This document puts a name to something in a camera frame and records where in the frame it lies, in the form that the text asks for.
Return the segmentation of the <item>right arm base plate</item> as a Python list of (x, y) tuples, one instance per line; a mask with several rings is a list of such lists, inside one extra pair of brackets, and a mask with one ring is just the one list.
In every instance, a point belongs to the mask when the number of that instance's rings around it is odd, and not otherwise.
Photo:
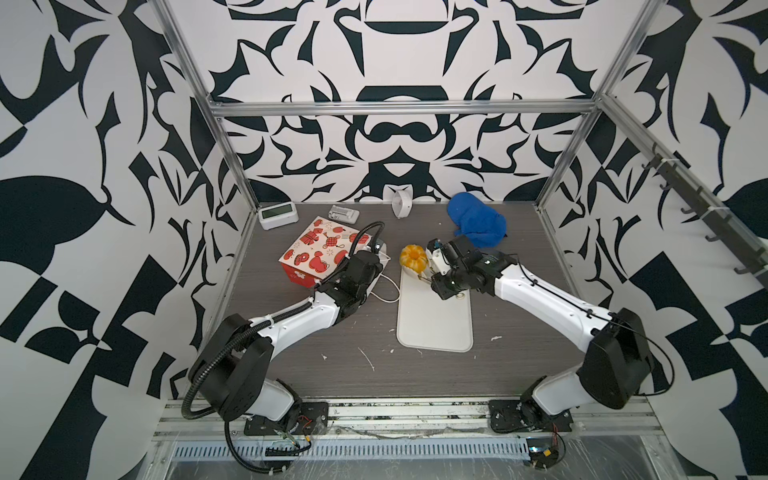
[(572, 431), (569, 410), (550, 415), (533, 400), (490, 400), (488, 409), (490, 429), (498, 434)]

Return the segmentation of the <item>red white paper bag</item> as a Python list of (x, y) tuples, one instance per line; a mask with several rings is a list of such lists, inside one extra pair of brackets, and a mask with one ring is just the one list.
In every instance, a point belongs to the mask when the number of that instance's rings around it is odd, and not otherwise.
[(357, 229), (318, 216), (279, 257), (279, 263), (292, 283), (313, 289), (342, 263), (357, 236)]

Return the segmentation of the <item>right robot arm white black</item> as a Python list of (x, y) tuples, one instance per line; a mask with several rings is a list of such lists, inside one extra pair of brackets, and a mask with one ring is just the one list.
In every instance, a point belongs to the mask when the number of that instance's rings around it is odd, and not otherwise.
[(597, 403), (623, 408), (654, 368), (637, 314), (593, 305), (535, 275), (513, 254), (483, 251), (465, 236), (426, 247), (431, 289), (443, 300), (473, 290), (516, 305), (562, 334), (584, 355), (580, 364), (535, 383), (522, 397), (531, 417), (551, 418)]

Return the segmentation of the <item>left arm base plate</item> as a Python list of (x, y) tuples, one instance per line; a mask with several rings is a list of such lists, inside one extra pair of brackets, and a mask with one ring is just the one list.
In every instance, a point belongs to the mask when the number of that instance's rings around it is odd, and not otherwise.
[(292, 435), (315, 435), (327, 428), (329, 403), (309, 401), (294, 404), (279, 420), (254, 415), (246, 420), (246, 436), (266, 436), (286, 432)]

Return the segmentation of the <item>yellow fake bread bun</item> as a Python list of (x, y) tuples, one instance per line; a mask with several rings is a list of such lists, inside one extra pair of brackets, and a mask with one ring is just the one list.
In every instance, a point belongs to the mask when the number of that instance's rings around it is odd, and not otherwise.
[(423, 247), (411, 244), (401, 250), (399, 263), (402, 267), (410, 269), (416, 274), (421, 274), (427, 269), (429, 260)]

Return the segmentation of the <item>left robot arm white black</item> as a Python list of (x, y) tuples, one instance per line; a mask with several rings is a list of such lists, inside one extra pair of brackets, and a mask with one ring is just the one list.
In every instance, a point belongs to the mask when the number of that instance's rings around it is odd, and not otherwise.
[(267, 378), (272, 360), (356, 313), (388, 261), (378, 251), (356, 252), (345, 257), (306, 300), (262, 317), (225, 318), (188, 372), (182, 417), (197, 420), (216, 414), (224, 421), (243, 417), (292, 430), (302, 400), (285, 382)]

